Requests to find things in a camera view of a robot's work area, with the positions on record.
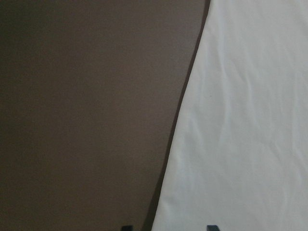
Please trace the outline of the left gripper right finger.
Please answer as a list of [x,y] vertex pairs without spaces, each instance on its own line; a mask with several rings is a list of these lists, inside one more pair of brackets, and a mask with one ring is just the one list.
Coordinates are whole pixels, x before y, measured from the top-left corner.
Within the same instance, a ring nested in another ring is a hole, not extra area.
[[207,231],[219,231],[219,227],[217,225],[207,225]]

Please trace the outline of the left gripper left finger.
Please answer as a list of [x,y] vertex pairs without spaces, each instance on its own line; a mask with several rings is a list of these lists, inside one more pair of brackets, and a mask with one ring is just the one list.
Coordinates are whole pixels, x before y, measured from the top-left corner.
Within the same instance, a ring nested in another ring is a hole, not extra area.
[[121,231],[133,231],[133,226],[132,225],[122,226]]

